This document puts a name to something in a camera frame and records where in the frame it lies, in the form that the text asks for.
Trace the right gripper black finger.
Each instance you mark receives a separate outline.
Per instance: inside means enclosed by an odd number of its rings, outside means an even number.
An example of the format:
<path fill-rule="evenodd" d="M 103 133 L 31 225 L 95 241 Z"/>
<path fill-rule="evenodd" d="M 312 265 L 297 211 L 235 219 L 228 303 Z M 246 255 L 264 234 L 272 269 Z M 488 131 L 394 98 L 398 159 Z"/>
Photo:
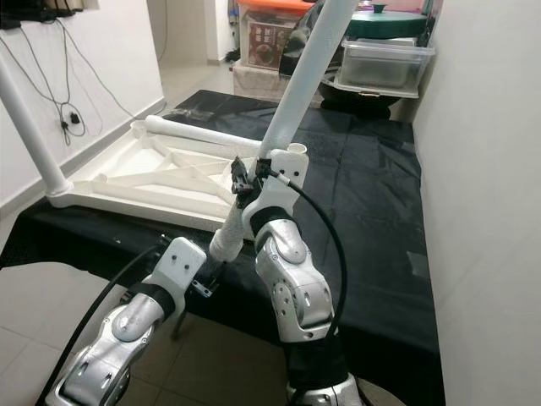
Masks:
<path fill-rule="evenodd" d="M 231 191 L 237 197 L 246 197 L 256 191 L 256 186 L 248 176 L 248 169 L 243 159 L 235 157 L 229 167 L 229 178 L 231 178 Z"/>

